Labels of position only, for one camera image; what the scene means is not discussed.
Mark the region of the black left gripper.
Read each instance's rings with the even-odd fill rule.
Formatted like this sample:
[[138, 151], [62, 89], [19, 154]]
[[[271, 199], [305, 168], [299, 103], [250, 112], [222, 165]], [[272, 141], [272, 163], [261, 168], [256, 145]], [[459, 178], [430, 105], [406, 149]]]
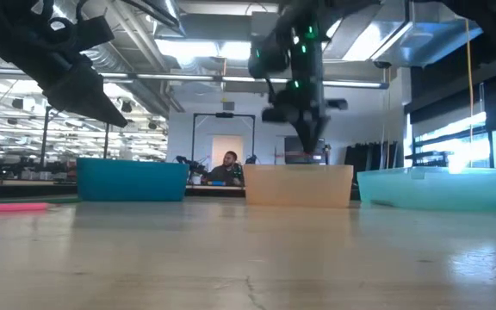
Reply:
[[26, 15], [22, 19], [22, 70], [39, 83], [49, 104], [117, 127], [126, 118], [105, 94], [102, 76], [84, 53], [114, 39], [103, 16]]

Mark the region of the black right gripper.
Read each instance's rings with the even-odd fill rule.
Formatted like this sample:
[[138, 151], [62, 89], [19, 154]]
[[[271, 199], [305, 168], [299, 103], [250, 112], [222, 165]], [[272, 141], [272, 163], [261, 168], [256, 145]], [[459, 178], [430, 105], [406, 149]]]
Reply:
[[293, 123], [303, 152], [314, 152], [321, 135], [331, 119], [329, 110], [346, 110], [348, 101], [344, 98], [325, 99], [315, 107], [295, 96], [275, 96], [270, 106], [262, 111], [262, 121], [271, 123]]

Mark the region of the blue plastic bin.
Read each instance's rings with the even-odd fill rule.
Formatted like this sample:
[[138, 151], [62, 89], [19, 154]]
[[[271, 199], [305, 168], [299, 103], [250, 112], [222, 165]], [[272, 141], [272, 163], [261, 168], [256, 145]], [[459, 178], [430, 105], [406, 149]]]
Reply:
[[180, 202], [189, 167], [101, 158], [77, 160], [77, 193], [89, 202]]

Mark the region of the green pencil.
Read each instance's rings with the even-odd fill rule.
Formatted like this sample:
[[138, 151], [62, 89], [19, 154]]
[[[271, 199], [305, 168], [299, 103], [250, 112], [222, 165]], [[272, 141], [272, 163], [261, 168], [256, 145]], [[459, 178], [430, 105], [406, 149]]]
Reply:
[[51, 203], [51, 204], [73, 204], [79, 203], [82, 200], [76, 195], [60, 195], [60, 196], [45, 196], [45, 197], [21, 197], [0, 199], [0, 203]]

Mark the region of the pink pencil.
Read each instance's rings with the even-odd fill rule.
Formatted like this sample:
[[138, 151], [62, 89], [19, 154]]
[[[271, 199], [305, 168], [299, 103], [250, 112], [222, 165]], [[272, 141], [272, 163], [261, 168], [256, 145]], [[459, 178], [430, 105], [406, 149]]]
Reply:
[[0, 213], [4, 212], [34, 212], [49, 208], [46, 202], [0, 203]]

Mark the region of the black monitor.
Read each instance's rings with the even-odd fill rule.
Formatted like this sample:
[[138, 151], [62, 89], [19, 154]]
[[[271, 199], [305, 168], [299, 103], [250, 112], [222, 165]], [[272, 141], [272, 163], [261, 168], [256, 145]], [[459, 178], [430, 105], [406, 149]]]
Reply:
[[[320, 139], [317, 149], [314, 152], [324, 152], [326, 146], [326, 141], [324, 139]], [[285, 164], [325, 164], [325, 158], [303, 158], [303, 157], [290, 157], [285, 156], [285, 152], [290, 151], [303, 151], [300, 140], [297, 136], [287, 136], [284, 138], [284, 158]]]

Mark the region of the orange translucent plastic bin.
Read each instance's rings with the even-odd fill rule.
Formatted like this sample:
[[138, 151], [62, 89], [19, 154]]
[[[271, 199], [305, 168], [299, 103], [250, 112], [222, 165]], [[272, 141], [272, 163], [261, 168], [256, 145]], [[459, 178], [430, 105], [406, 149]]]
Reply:
[[353, 174], [351, 165], [247, 164], [245, 199], [258, 206], [347, 208]]

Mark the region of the ceiling light strip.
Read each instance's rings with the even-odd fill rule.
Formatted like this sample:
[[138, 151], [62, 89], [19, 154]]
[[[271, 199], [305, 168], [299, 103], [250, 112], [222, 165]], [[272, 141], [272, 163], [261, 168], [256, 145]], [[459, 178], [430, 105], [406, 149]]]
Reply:
[[[264, 83], [269, 80], [273, 84], [286, 84], [290, 78], [266, 77], [253, 78], [241, 76], [216, 76], [216, 75], [187, 75], [172, 73], [132, 73], [132, 72], [100, 72], [104, 78], [126, 79], [126, 80], [158, 80], [158, 81], [180, 81], [180, 82], [218, 82], [218, 83]], [[389, 84], [383, 82], [362, 82], [349, 80], [323, 80], [325, 87], [357, 88], [357, 89], [386, 89]]]

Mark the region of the person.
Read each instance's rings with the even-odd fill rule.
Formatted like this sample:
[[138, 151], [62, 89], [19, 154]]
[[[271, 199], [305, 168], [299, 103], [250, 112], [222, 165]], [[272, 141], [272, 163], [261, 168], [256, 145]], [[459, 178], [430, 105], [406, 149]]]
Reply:
[[236, 152], [228, 151], [224, 155], [221, 165], [212, 169], [208, 174], [208, 182], [222, 182], [226, 186], [244, 186], [244, 174], [242, 166], [237, 162]]

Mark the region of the teal translucent plastic bin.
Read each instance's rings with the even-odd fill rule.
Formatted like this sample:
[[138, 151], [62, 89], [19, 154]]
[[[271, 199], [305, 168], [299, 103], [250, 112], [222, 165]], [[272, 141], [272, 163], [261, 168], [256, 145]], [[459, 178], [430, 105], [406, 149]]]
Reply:
[[411, 167], [357, 174], [364, 203], [434, 211], [496, 212], [496, 169]]

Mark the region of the black rig frame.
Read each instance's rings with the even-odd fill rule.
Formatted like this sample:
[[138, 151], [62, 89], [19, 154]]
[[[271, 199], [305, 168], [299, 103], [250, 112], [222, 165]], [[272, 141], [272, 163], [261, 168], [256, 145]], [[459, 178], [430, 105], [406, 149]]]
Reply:
[[[47, 135], [48, 135], [48, 127], [49, 127], [49, 123], [51, 122], [51, 120], [54, 118], [54, 117], [57, 117], [59, 115], [59, 113], [55, 114], [55, 115], [51, 115], [51, 112], [52, 112], [52, 108], [47, 106], [46, 107], [46, 112], [45, 112], [45, 117], [44, 117], [44, 126], [43, 126], [43, 130], [42, 130], [42, 143], [41, 143], [41, 154], [40, 154], [40, 167], [41, 168], [44, 168], [46, 166], [46, 158], [47, 158]], [[106, 157], [107, 156], [107, 152], [108, 152], [108, 139], [109, 139], [109, 129], [110, 129], [110, 124], [109, 123], [105, 123], [104, 124], [104, 128], [105, 128], [105, 140], [104, 140], [104, 143], [105, 143], [105, 147], [104, 147], [104, 152], [103, 152], [103, 156]]]
[[192, 134], [191, 134], [191, 155], [190, 160], [194, 161], [195, 158], [195, 130], [197, 129], [197, 118], [199, 116], [212, 116], [215, 118], [222, 119], [232, 119], [235, 117], [246, 117], [252, 120], [251, 125], [251, 156], [255, 156], [255, 137], [256, 137], [256, 119], [255, 115], [247, 115], [247, 114], [234, 114], [231, 112], [217, 112], [217, 113], [193, 113], [192, 118]]

